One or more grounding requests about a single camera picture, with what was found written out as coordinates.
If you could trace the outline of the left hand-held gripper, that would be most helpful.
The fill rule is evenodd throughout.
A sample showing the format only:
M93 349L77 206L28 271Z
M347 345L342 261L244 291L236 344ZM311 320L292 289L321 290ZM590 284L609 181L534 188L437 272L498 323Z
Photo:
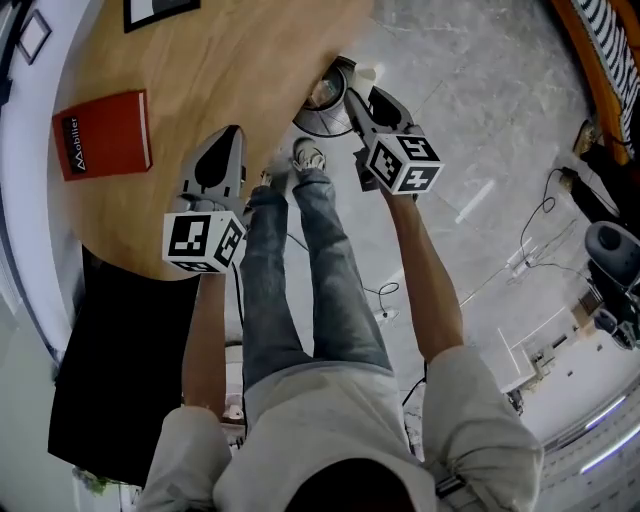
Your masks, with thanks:
M246 139L239 125L220 129L185 160L181 192L164 215L162 259L191 273L225 273L246 228L239 196L246 178Z

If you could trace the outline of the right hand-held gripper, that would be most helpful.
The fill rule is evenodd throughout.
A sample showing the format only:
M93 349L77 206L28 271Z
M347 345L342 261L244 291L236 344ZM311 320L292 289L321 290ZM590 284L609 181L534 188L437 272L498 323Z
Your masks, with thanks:
M421 127L408 109L384 89L374 86L369 95L373 120L402 133L379 133L369 146L354 154L363 191L380 188L392 195L428 192L444 169ZM348 88L344 105L353 131L365 136L370 111L360 94Z

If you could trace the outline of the white tissue paper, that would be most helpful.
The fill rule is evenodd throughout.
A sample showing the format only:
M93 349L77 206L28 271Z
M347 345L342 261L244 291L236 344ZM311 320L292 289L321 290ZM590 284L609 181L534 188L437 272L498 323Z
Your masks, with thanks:
M354 68L351 88L363 99L368 99L376 84L377 72L375 68L358 67Z

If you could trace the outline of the black mesh waste bin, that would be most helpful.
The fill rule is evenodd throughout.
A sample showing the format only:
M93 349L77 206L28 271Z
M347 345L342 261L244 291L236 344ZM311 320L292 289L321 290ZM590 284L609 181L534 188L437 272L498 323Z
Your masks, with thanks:
M334 60L319 81L331 80L335 85L340 85L339 99L331 107L322 110L308 109L304 106L304 102L293 120L298 129L318 138L340 137L352 131L344 105L344 96L346 90L351 87L352 75L356 66L367 67L343 56Z

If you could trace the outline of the person's right forearm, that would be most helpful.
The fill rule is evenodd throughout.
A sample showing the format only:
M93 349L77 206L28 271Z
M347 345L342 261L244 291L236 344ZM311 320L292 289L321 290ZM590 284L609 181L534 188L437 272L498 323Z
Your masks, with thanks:
M383 197L396 230L418 349L430 363L463 344L461 309L413 198L388 192Z

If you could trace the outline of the person's left forearm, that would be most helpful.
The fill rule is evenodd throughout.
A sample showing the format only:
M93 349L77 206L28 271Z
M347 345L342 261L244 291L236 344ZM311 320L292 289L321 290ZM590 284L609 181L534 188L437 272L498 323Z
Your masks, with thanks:
M225 276L202 274L182 364L186 406L225 410Z

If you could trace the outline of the wooden coffee table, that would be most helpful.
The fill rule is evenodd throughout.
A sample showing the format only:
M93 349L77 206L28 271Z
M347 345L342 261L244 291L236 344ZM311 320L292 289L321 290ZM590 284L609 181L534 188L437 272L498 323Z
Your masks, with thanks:
M290 123L369 16L373 0L202 0L131 33L122 0L90 0L63 67L57 105L143 89L153 156L146 173L69 182L71 229L100 259L177 280L161 257L163 217L184 159L239 125L255 183Z

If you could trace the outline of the person's left shoe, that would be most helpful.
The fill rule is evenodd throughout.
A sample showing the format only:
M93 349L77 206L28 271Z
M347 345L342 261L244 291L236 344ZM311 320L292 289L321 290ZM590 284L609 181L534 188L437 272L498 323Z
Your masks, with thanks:
M261 186L267 186L284 194L288 184L289 164L286 161L272 160L261 174Z

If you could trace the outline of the person's shoe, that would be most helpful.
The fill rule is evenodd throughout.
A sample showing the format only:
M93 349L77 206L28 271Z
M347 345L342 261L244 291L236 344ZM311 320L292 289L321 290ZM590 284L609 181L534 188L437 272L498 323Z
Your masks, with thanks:
M289 164L286 161L272 160L261 174L261 186L267 186L284 194L288 184Z
M297 172L305 172L309 169L324 172L326 157L314 139L301 137L293 143L292 165Z

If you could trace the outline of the person's right shoe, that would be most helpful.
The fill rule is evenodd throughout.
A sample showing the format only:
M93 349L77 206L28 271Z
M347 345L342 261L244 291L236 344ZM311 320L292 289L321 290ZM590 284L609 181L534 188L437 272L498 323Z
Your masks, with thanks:
M324 172L326 157L314 139L301 137L293 143L292 165L297 172L305 172L309 169Z

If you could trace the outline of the red hardcover book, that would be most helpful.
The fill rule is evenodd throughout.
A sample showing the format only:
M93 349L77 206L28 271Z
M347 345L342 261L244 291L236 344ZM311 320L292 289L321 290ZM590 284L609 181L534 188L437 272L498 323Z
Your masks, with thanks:
M65 181L145 173L153 165L144 89L62 110L52 129Z

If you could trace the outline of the person's blue jeans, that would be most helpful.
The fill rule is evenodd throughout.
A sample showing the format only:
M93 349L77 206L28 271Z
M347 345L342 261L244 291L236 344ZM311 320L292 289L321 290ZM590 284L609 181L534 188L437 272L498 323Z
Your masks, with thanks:
M240 265L243 283L243 376L251 388L282 370L312 364L354 365L389 374L392 366L368 305L354 253L335 208L335 190L319 169L307 169L293 189L309 251L314 352L307 355L286 299L284 251L288 203L261 185Z

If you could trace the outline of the black framed deer picture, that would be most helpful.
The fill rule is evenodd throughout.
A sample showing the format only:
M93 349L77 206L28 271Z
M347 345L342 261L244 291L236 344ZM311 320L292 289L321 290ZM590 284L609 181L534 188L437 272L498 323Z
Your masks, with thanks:
M123 0L124 32L131 33L201 7L201 0Z

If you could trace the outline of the orange sofa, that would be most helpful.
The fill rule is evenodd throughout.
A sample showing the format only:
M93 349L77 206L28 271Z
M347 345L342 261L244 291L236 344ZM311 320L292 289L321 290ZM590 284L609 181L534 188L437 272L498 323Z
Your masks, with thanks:
M609 0L609 2L626 31L635 64L640 72L640 0ZM621 104L571 0L550 0L550 3L580 61L595 104L598 126L605 147L613 159L621 165L640 159L640 96L633 110L631 139L625 140L620 128Z

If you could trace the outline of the black white striped blanket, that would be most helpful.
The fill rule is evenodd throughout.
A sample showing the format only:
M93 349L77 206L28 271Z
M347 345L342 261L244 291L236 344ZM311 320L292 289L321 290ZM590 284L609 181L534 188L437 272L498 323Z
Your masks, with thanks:
M594 44L606 77L621 104L620 128L631 139L631 121L640 96L640 72L626 31L609 0L571 0Z

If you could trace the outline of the grey black office chair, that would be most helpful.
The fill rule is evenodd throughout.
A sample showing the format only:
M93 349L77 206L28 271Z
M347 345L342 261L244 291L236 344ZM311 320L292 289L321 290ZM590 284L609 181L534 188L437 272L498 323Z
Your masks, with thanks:
M640 279L640 240L618 224L592 223L585 234L591 260L616 284L629 289Z

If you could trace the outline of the person's light grey shirt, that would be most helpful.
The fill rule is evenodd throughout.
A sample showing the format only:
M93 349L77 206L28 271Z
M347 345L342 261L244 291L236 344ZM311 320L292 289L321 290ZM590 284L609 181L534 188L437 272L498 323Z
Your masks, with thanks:
M284 512L310 477L349 459L388 469L417 512L533 512L543 450L469 347L430 364L424 458L410 452L391 373L301 365L246 396L249 433L232 452L216 415L164 419L137 512Z

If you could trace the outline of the white artificial flowers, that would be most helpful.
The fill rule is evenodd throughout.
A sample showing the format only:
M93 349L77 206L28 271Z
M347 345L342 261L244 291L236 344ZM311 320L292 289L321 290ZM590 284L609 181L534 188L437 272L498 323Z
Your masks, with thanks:
M72 468L73 476L81 482L84 487L93 495L102 496L110 485L120 486L121 483L117 480L109 479L106 477L96 476L93 473L84 470L78 466Z

